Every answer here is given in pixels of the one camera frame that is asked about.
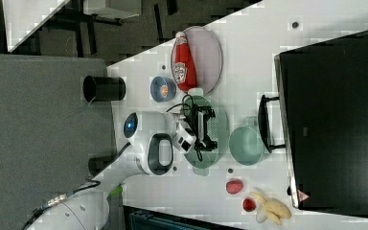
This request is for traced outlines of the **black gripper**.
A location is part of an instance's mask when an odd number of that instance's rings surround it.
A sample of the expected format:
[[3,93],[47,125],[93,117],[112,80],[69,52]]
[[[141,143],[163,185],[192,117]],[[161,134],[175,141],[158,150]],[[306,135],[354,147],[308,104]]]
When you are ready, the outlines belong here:
[[196,136],[196,151],[212,151],[218,147],[218,142],[213,141],[208,135],[208,121],[215,118],[216,114],[210,105],[197,105],[192,107],[189,123]]

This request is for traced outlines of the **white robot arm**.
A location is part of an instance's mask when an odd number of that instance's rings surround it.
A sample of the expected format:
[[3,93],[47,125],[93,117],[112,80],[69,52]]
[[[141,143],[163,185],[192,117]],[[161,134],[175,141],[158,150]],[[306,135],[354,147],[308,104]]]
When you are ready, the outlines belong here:
[[176,151],[215,149],[218,143],[207,135],[215,109],[195,103],[181,106],[179,113],[129,114],[123,126],[127,143],[120,156],[81,187],[34,209],[21,230],[102,230],[109,216],[107,198],[124,180],[137,174],[167,173]]

